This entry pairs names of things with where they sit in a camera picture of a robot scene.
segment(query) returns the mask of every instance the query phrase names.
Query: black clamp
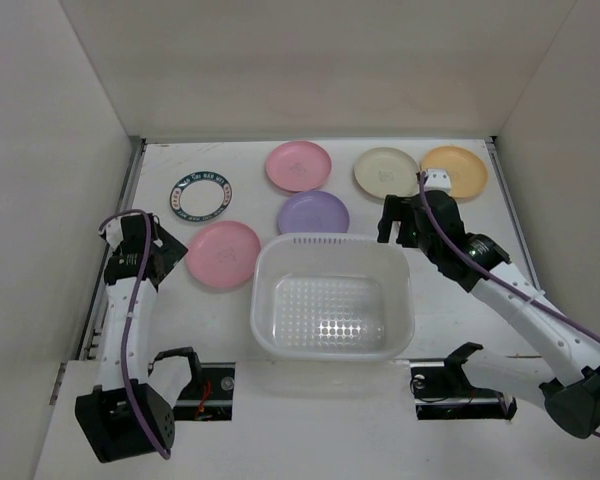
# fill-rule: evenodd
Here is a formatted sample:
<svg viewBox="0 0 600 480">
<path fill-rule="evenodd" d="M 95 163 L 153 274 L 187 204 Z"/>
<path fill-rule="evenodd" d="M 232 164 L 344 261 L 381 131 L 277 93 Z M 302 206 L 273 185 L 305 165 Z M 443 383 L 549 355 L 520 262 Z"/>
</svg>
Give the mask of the black clamp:
<svg viewBox="0 0 600 480">
<path fill-rule="evenodd" d="M 158 353 L 156 358 L 153 359 L 153 363 L 149 370 L 149 375 L 151 375 L 151 372 L 153 371 L 154 363 L 164 360 L 165 358 L 173 357 L 187 358 L 189 361 L 189 369 L 191 370 L 191 383 L 189 385 L 194 385 L 196 388 L 200 387 L 202 385 L 202 365 L 200 365 L 200 359 L 198 358 L 198 354 L 195 352 L 193 347 L 173 348 L 171 350 L 165 350 Z"/>
</svg>

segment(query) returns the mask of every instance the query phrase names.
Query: white table surface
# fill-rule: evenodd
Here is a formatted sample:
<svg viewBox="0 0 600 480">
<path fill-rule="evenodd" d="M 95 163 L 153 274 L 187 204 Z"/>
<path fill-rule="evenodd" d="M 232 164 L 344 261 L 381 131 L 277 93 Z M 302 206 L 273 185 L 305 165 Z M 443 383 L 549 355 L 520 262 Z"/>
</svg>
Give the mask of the white table surface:
<svg viewBox="0 0 600 480">
<path fill-rule="evenodd" d="M 97 362 L 70 362 L 35 480 L 600 480 L 600 440 L 520 402 L 512 422 L 418 421 L 406 362 L 239 362 L 233 420 L 178 422 L 172 457 L 100 464 L 73 413 Z"/>
<path fill-rule="evenodd" d="M 276 215 L 289 193 L 267 178 L 264 162 L 283 142 L 233 142 L 150 145 L 147 147 L 133 207 L 160 217 L 162 225 L 188 244 L 213 221 L 246 223 L 266 244 L 277 234 Z M 333 170 L 321 188 L 338 196 L 351 214 L 350 233 L 376 236 L 382 202 L 369 197 L 353 178 L 353 164 L 366 150 L 389 146 L 420 162 L 441 145 L 456 145 L 477 154 L 487 166 L 489 183 L 477 198 L 462 202 L 460 213 L 468 231 L 497 241 L 524 271 L 520 245 L 505 199 L 483 140 L 333 139 L 317 140 L 332 157 Z M 185 175 L 210 170 L 224 175 L 233 200 L 216 220 L 194 224 L 175 216 L 169 194 Z M 404 250 L 411 269 L 416 334 L 399 358 L 443 357 L 465 342 L 478 342 L 504 354 L 531 355 L 533 349 L 488 307 L 444 278 L 417 250 Z M 181 262 L 160 286 L 152 319 L 150 350 L 192 345 L 203 362 L 265 359 L 249 327 L 251 281 L 229 292 L 213 291 L 193 279 Z"/>
</svg>

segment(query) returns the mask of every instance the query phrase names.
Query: white enclosure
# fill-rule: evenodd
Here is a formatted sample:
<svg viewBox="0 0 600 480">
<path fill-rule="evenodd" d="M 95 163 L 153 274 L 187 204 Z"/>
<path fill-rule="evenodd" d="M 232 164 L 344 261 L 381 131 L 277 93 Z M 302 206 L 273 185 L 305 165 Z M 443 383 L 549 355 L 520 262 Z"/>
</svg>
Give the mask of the white enclosure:
<svg viewBox="0 0 600 480">
<path fill-rule="evenodd" d="M 34 473 L 129 135 L 497 136 L 541 285 L 600 333 L 600 0 L 2 0 L 0 478 Z"/>
</svg>

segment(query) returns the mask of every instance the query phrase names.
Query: wire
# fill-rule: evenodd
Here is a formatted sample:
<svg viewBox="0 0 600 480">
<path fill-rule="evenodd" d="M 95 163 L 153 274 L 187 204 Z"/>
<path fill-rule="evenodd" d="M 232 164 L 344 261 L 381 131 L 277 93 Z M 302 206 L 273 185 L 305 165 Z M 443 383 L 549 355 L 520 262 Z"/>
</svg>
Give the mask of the wire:
<svg viewBox="0 0 600 480">
<path fill-rule="evenodd" d="M 564 314 L 562 314 L 560 312 L 555 311 L 553 308 L 548 307 L 547 305 L 544 305 L 544 304 L 540 303 L 537 300 L 531 300 L 531 297 L 529 297 L 529 295 L 527 295 L 524 292 L 521 292 L 516 287 L 514 287 L 513 285 L 510 285 L 509 283 L 505 282 L 501 278 L 496 277 L 494 274 L 492 274 L 491 272 L 489 272 L 487 269 L 483 268 L 482 265 L 480 265 L 480 264 L 476 263 L 475 261 L 473 261 L 473 259 L 471 257 L 469 257 L 468 255 L 466 255 L 462 250 L 460 250 L 453 243 L 453 241 L 451 241 L 451 239 L 447 236 L 447 234 L 444 233 L 444 230 L 442 229 L 442 227 L 440 226 L 440 224 L 436 220 L 436 217 L 433 215 L 433 211 L 431 210 L 431 206 L 429 205 L 429 202 L 427 201 L 427 196 L 425 195 L 425 190 L 424 190 L 425 180 L 426 180 L 426 175 L 422 175 L 421 174 L 418 177 L 418 184 L 420 185 L 420 200 L 422 201 L 422 205 L 424 206 L 424 210 L 425 210 L 425 212 L 427 214 L 427 217 L 429 217 L 429 221 L 431 222 L 431 225 L 433 225 L 433 229 L 440 236 L 440 238 L 442 239 L 442 241 L 447 245 L 447 247 L 449 247 L 449 249 L 451 249 L 451 251 L 453 253 L 456 254 L 456 256 L 460 260 L 462 260 L 466 265 L 468 265 L 469 267 L 471 267 L 476 272 L 480 273 L 480 275 L 482 275 L 483 277 L 488 278 L 489 280 L 492 280 L 493 282 L 497 283 L 501 287 L 509 290 L 511 293 L 513 293 L 517 297 L 520 297 L 521 299 L 523 299 L 526 302 L 530 302 L 531 305 L 533 305 L 537 309 L 543 311 L 547 315 L 550 315 L 553 318 L 555 318 L 557 320 L 560 320 L 563 323 L 566 323 L 567 325 L 569 325 L 574 330 L 577 330 L 578 332 L 586 335 L 587 337 L 595 340 L 596 342 L 598 342 L 600 344 L 600 335 L 598 335 L 594 331 L 589 330 L 588 328 L 580 325 L 575 320 L 571 320 L 566 315 L 564 315 Z M 598 432 L 593 432 L 593 435 L 595 435 L 596 437 L 600 438 L 600 433 L 598 433 Z"/>
<path fill-rule="evenodd" d="M 122 332 L 122 342 L 120 345 L 120 367 L 122 370 L 122 383 L 124 384 L 124 390 L 127 394 L 127 399 L 129 401 L 129 405 L 131 405 L 131 410 L 133 411 L 134 416 L 136 417 L 136 421 L 140 428 L 144 432 L 149 440 L 149 443 L 153 446 L 153 448 L 160 454 L 162 458 L 168 460 L 171 458 L 171 451 L 166 449 L 158 440 L 158 437 L 153 433 L 151 427 L 149 426 L 149 422 L 142 413 L 140 409 L 140 405 L 138 404 L 138 400 L 136 399 L 135 394 L 133 393 L 133 386 L 131 385 L 131 379 L 129 378 L 129 366 L 127 364 L 127 344 L 129 343 L 129 332 L 131 331 L 131 322 L 133 320 L 133 310 L 136 305 L 136 299 L 138 298 L 138 292 L 140 290 L 140 284 L 142 283 L 142 277 L 144 277 L 144 273 L 147 269 L 147 263 L 149 263 L 149 253 L 151 249 L 151 220 L 149 219 L 149 215 L 144 210 L 140 210 L 137 208 L 126 210 L 124 212 L 116 213 L 115 215 L 111 215 L 107 217 L 100 227 L 98 228 L 99 232 L 102 232 L 104 227 L 111 220 L 114 220 L 118 217 L 122 217 L 124 215 L 128 215 L 131 213 L 139 213 L 144 218 L 145 225 L 145 238 L 144 238 L 144 251 L 142 253 L 142 260 L 140 261 L 140 268 L 138 269 L 138 276 L 136 277 L 136 282 L 133 285 L 133 290 L 131 292 L 131 297 L 129 299 L 129 308 L 127 310 L 127 319 L 124 323 L 124 330 Z"/>
<path fill-rule="evenodd" d="M 211 396 L 211 381 L 207 380 L 207 383 L 204 384 L 202 388 L 202 398 L 200 399 L 200 404 L 198 405 L 198 410 L 196 410 L 196 414 L 193 419 L 198 420 L 198 415 L 204 411 L 204 402 L 206 402 Z"/>
<path fill-rule="evenodd" d="M 444 402 L 445 400 L 448 400 L 449 397 L 444 397 L 444 398 L 439 398 L 437 400 L 425 400 L 424 398 L 418 397 L 416 395 L 416 389 L 415 389 L 415 383 L 416 379 L 412 378 L 411 381 L 409 382 L 409 390 L 411 390 L 411 394 L 413 395 L 413 398 L 415 398 L 416 400 L 420 400 L 421 402 L 424 403 L 439 403 L 439 402 Z"/>
</svg>

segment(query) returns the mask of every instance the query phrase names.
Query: yellow plate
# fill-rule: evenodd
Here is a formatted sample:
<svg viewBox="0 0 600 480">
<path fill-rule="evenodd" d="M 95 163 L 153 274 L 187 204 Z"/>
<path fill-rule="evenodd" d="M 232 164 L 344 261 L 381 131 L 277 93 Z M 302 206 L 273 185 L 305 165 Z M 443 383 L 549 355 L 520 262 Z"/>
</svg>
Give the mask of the yellow plate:
<svg viewBox="0 0 600 480">
<path fill-rule="evenodd" d="M 460 147 L 434 148 L 424 157 L 420 168 L 443 168 L 449 172 L 453 198 L 475 197 L 484 190 L 489 179 L 482 160 Z"/>
</svg>

